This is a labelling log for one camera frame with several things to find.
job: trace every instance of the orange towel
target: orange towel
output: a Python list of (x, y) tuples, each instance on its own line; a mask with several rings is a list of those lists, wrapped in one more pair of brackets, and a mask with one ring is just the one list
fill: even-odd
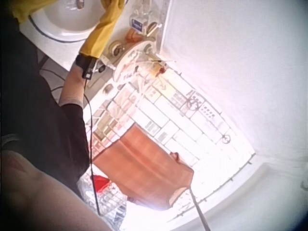
[(190, 187), (193, 170), (168, 155), (136, 124), (94, 159), (94, 164), (131, 201), (167, 210)]

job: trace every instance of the black cable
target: black cable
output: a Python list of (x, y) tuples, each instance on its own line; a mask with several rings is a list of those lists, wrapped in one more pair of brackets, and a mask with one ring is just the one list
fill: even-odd
[(88, 100), (86, 94), (84, 94), (84, 96), (86, 98), (86, 101), (88, 102), (88, 105), (89, 105), (89, 108), (90, 108), (90, 115), (91, 115), (91, 124), (90, 124), (90, 168), (91, 168), (91, 179), (92, 179), (92, 185), (93, 185), (93, 191), (94, 191), (94, 197), (95, 197), (97, 213), (98, 213), (99, 216), (101, 216), (100, 207), (98, 205), (97, 194), (96, 194), (96, 190), (95, 190), (94, 174), (93, 174), (93, 168), (92, 168), (92, 128), (93, 128), (92, 108), (91, 108), (90, 101)]
[(51, 71), (51, 70), (48, 70), (48, 69), (44, 69), (44, 68), (40, 69), (40, 71), (47, 71), (47, 72), (53, 73), (55, 76), (57, 76), (60, 79), (62, 79), (63, 81), (65, 81), (65, 79), (61, 75), (55, 73), (54, 71)]
[(54, 89), (51, 90), (51, 92), (53, 92), (53, 91), (55, 91), (55, 90), (58, 90), (58, 89), (61, 89), (61, 88), (63, 88), (63, 86), (59, 86), (59, 87), (57, 87), (57, 88), (54, 88)]
[[(51, 72), (53, 73), (55, 76), (59, 77), (60, 79), (62, 79), (63, 81), (65, 81), (65, 79), (63, 77), (61, 77), (60, 75), (58, 75), (57, 73), (51, 71), (51, 70), (47, 70), (47, 69), (41, 69), (42, 71), (48, 71), (48, 72)], [(55, 90), (58, 90), (58, 89), (61, 89), (63, 88), (63, 86), (60, 86), (60, 87), (56, 87), (54, 89), (51, 90), (51, 92), (55, 91)], [(83, 94), (84, 97), (86, 98), (86, 101), (89, 105), (89, 108), (90, 108), (90, 115), (91, 115), (91, 118), (90, 118), (90, 168), (91, 168), (91, 180), (92, 180), (92, 185), (93, 185), (93, 190), (94, 190), (94, 197), (95, 197), (95, 204), (96, 204), (96, 209), (97, 209), (97, 213), (99, 216), (101, 216), (101, 213), (100, 213), (100, 208), (99, 208), (99, 205), (98, 205), (98, 200), (97, 200), (97, 194), (96, 194), (96, 190), (95, 190), (95, 184), (94, 184), (94, 174), (93, 174), (93, 168), (92, 168), (92, 129), (93, 129), (93, 118), (92, 118), (92, 108), (91, 108), (91, 104), (90, 104), (90, 101), (89, 99), (87, 98), (86, 94)]]

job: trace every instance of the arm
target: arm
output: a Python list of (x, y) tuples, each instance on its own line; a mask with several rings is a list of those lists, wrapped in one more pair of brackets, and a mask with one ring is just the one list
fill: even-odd
[(72, 65), (68, 73), (63, 90), (61, 92), (59, 105), (77, 104), (83, 108), (83, 94), (85, 88), (85, 79), (82, 78), (82, 68), (76, 64)]
[(2, 151), (1, 161), (3, 201), (24, 227), (46, 231), (111, 231), (69, 188), (39, 171), (20, 154)]

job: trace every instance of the black wristband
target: black wristband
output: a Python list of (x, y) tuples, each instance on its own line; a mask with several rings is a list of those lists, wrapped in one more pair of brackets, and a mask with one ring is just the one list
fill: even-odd
[(91, 80), (96, 61), (97, 58), (91, 56), (85, 56), (83, 54), (77, 55), (75, 64), (82, 68), (82, 78)]

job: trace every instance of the metal rod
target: metal rod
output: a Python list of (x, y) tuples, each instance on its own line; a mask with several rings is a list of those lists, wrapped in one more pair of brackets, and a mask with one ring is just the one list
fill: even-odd
[(196, 197), (194, 196), (193, 191), (192, 191), (191, 188), (189, 188), (189, 192), (191, 193), (192, 201), (193, 201), (194, 205), (196, 206), (196, 209), (198, 211), (199, 217), (200, 217), (201, 222), (203, 224), (204, 230), (205, 231), (211, 231), (210, 227), (208, 226), (207, 221), (205, 220), (205, 217), (204, 217), (204, 215), (203, 215), (203, 213), (202, 213), (202, 211), (201, 211), (201, 209), (199, 207), (199, 204), (196, 201)]

